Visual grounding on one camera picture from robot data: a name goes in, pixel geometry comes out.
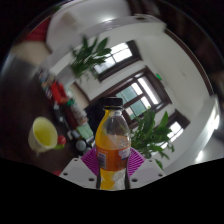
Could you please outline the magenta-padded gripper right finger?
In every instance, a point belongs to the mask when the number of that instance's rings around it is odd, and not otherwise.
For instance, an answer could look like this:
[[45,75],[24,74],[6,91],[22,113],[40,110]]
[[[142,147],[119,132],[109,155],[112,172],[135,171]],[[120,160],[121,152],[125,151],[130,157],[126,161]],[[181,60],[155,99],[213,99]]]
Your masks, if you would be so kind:
[[154,159],[146,159],[132,148],[127,162],[127,176],[130,188],[135,189],[159,180],[165,174]]

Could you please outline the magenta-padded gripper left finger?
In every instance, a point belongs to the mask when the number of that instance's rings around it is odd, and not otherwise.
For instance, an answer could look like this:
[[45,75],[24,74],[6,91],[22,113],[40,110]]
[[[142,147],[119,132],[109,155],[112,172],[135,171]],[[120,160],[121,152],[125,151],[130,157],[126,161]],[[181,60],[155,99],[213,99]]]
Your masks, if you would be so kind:
[[80,187],[99,187],[99,164],[96,149],[92,148],[81,158],[73,158],[61,172],[60,177]]

